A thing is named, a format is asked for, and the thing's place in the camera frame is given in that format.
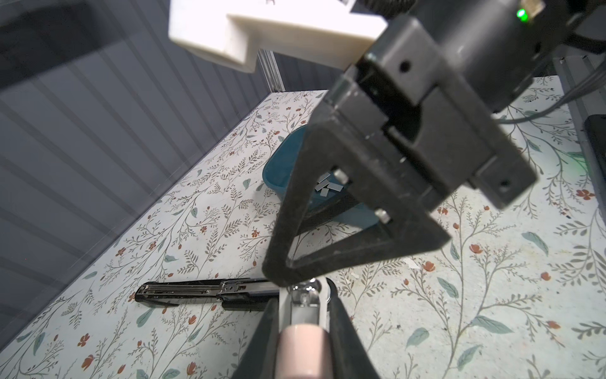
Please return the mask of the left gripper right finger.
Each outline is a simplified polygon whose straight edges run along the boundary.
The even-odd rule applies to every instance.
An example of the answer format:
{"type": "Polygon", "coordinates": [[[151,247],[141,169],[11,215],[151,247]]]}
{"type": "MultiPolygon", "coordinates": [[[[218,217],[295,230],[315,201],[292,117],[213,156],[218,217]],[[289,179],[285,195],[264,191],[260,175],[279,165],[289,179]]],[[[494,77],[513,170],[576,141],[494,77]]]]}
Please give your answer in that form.
{"type": "Polygon", "coordinates": [[[328,328],[331,347],[333,377],[339,379],[379,379],[366,350],[350,320],[349,314],[339,298],[338,290],[331,279],[328,302],[328,328]]]}

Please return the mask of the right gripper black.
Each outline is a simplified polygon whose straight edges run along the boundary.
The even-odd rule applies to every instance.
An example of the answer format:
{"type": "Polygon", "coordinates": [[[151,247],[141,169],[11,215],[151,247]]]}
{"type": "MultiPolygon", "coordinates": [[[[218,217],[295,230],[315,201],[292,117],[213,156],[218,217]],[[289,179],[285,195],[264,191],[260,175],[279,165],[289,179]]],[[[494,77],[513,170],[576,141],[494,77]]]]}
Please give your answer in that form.
{"type": "Polygon", "coordinates": [[[315,111],[268,245],[265,277],[287,287],[438,250],[450,236],[427,211],[464,184],[507,207],[537,177],[491,114],[418,19],[395,19],[315,111]],[[318,178],[330,171],[342,172],[344,190],[310,209],[318,178]],[[377,224],[289,256],[298,235],[359,203],[380,213],[377,224]]]}

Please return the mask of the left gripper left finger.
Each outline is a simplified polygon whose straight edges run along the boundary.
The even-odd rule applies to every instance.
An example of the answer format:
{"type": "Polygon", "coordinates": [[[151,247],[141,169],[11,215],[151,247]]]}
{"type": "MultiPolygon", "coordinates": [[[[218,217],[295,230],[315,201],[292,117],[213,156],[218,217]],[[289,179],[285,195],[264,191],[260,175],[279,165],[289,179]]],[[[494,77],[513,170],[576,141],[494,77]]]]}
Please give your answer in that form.
{"type": "Polygon", "coordinates": [[[279,343],[279,320],[279,301],[272,299],[231,379],[273,379],[279,343]]]}

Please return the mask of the black stapler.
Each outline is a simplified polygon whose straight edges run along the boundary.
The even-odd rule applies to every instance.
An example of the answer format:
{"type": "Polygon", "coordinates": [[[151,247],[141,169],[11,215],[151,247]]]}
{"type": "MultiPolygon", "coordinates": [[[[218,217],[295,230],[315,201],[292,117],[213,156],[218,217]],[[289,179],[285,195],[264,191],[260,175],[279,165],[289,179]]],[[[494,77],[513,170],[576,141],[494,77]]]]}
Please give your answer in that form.
{"type": "Polygon", "coordinates": [[[279,287],[263,278],[147,282],[134,295],[149,307],[176,307],[217,302],[228,311],[265,311],[279,298],[279,287]]]}

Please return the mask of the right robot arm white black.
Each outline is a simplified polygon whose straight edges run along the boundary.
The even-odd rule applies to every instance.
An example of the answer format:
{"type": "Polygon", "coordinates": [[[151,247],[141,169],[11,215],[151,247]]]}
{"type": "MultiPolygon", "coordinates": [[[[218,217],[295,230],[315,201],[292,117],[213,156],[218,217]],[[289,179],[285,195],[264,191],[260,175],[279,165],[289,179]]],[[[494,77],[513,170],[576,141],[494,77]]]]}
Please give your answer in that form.
{"type": "Polygon", "coordinates": [[[505,208],[536,181],[493,115],[596,1],[422,1],[391,21],[312,113],[262,265],[287,287],[438,250],[431,212],[460,186],[505,208]]]}

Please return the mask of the staple strips in tray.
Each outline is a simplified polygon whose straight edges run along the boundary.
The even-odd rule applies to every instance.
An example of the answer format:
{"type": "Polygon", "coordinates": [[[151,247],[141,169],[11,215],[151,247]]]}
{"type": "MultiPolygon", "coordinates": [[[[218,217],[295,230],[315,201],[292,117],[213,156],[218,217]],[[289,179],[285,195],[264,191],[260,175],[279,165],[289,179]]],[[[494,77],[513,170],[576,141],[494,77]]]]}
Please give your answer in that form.
{"type": "Polygon", "coordinates": [[[329,197],[332,193],[340,193],[343,189],[343,185],[338,183],[334,176],[330,173],[325,173],[318,178],[318,182],[315,186],[315,191],[321,197],[329,197]]]}

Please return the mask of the floral patterned table mat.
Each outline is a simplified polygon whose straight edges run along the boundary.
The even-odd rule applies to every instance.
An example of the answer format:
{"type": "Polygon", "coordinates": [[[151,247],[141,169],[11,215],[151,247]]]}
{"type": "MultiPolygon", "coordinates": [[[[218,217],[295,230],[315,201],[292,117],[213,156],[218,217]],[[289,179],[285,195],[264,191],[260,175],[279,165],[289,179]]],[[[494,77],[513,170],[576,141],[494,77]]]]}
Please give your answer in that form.
{"type": "MultiPolygon", "coordinates": [[[[1,376],[230,377],[259,314],[149,308],[135,291],[260,275],[279,208],[263,167],[321,96],[254,108],[2,351],[1,376]]],[[[605,376],[604,213],[571,112],[504,131],[538,173],[515,205],[462,188],[432,214],[445,247],[331,274],[383,378],[605,376]]]]}

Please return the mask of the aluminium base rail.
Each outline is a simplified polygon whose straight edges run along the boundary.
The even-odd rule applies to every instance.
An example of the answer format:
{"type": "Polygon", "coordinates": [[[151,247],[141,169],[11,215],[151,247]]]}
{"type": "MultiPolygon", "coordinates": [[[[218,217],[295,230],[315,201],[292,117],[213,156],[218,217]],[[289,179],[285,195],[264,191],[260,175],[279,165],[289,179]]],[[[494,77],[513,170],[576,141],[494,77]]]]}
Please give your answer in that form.
{"type": "Polygon", "coordinates": [[[597,196],[598,208],[605,214],[605,178],[601,170],[601,153],[596,153],[585,121],[593,115],[605,114],[605,87],[597,83],[597,69],[605,63],[600,55],[565,55],[552,59],[566,93],[573,93],[567,104],[577,133],[581,152],[585,156],[588,172],[597,196]]]}

